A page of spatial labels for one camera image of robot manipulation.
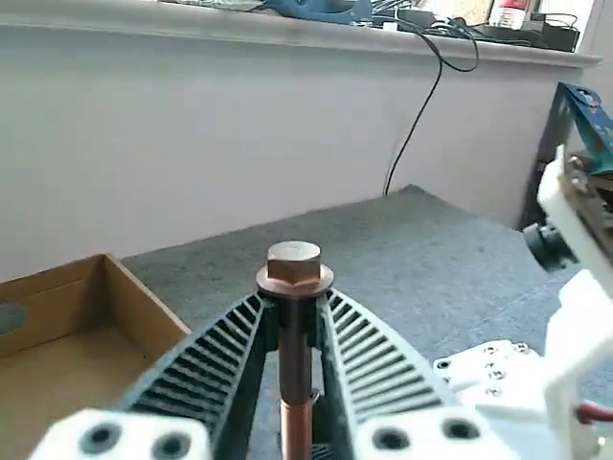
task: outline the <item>window sill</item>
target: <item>window sill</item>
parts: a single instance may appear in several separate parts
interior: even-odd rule
[[[323,24],[268,14],[219,11],[148,0],[4,0],[0,27],[29,26],[164,35],[391,55],[432,56],[414,34]],[[447,58],[474,58],[472,44],[432,37]],[[588,68],[596,56],[480,43],[482,60]]]

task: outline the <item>cardboard box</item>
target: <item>cardboard box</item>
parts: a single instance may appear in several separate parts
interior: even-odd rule
[[[111,256],[1,284],[0,458],[27,458],[53,421],[112,406],[189,331]]]

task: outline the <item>gray carpet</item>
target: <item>gray carpet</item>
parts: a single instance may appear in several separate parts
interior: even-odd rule
[[[429,359],[496,338],[525,341],[542,352],[557,291],[575,273],[548,275],[520,234],[412,187],[124,262],[197,329],[254,289],[266,249],[282,240],[318,243],[336,287]],[[275,365],[271,356],[250,458],[279,457]],[[596,379],[590,393],[606,396],[608,380]]]

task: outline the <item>red wire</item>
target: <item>red wire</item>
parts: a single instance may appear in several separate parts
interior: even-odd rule
[[[590,425],[592,422],[613,422],[613,408],[595,402],[584,401],[577,406],[575,412],[584,425]]]

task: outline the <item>black cable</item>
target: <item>black cable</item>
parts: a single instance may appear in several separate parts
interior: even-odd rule
[[[568,24],[567,22],[562,21],[561,19],[549,19],[546,24],[552,26],[552,27],[559,27],[560,29],[566,29],[569,31],[577,31],[579,32],[579,29],[577,29],[575,26],[571,26],[570,24]]]
[[[572,24],[567,24],[568,27],[575,27],[575,24],[579,21],[579,17],[576,14],[570,14],[569,12],[542,12],[545,17],[547,16],[566,16],[574,19]]]
[[[409,7],[409,10],[420,11],[419,10],[419,1]],[[379,14],[385,10],[392,10],[394,8],[398,8],[400,6],[406,7],[406,0],[374,0],[373,1],[373,14]]]
[[[483,24],[476,24],[476,25],[469,26],[468,24],[466,24],[465,19],[463,19],[462,17],[455,17],[453,19],[450,19],[449,22],[451,23],[452,26],[454,26],[454,28],[460,28],[464,30],[464,32],[466,32],[467,34],[473,35],[475,40],[477,41],[484,41],[487,43],[500,43],[504,45],[514,45],[514,46],[532,46],[532,43],[528,40],[512,39],[512,38],[509,38],[509,39],[494,38],[492,36],[489,36],[483,33],[482,31],[480,31],[479,29],[477,29],[478,26],[483,25]]]
[[[472,72],[479,66],[480,57],[479,57],[479,47],[477,45],[477,41],[475,40],[474,36],[472,36],[472,34],[468,34],[465,32],[464,37],[470,39],[473,43],[473,46],[475,49],[475,62],[472,66],[464,68],[464,67],[458,67],[457,65],[454,65],[450,63],[447,59],[445,59],[441,55],[441,51],[439,50],[439,47],[426,35],[425,33],[426,30],[422,29],[420,26],[413,24],[411,22],[408,22],[408,21],[404,21],[398,17],[392,18],[389,16],[373,16],[373,20],[377,20],[377,19],[383,20],[383,21],[393,20],[397,22],[399,25],[401,25],[402,27],[404,27],[405,29],[409,29],[413,34],[417,35],[419,38],[423,40],[423,42],[428,46],[428,48],[432,50],[432,53],[434,53],[434,55],[437,57],[437,60],[439,62],[439,69],[437,71],[437,76],[436,78],[434,78],[434,83],[432,84],[432,87],[430,88],[430,92],[428,93],[425,100],[423,101],[423,105],[421,106],[420,111],[418,112],[418,115],[415,117],[415,120],[413,121],[413,124],[411,125],[411,128],[409,129],[409,133],[404,138],[402,147],[400,147],[398,154],[394,158],[394,162],[392,163],[390,169],[387,172],[387,175],[385,177],[385,184],[383,186],[383,195],[385,196],[390,193],[390,186],[392,185],[392,177],[394,176],[394,172],[396,171],[397,165],[400,162],[400,159],[402,158],[402,155],[404,154],[406,147],[408,146],[409,142],[411,141],[411,138],[413,137],[413,133],[415,132],[415,129],[417,128],[420,122],[421,115],[423,115],[425,108],[430,103],[432,96],[434,96],[434,92],[436,91],[437,87],[439,86],[439,83],[441,82],[441,77],[443,76],[443,67],[447,66],[450,69],[455,70],[456,72],[462,72],[462,73]]]

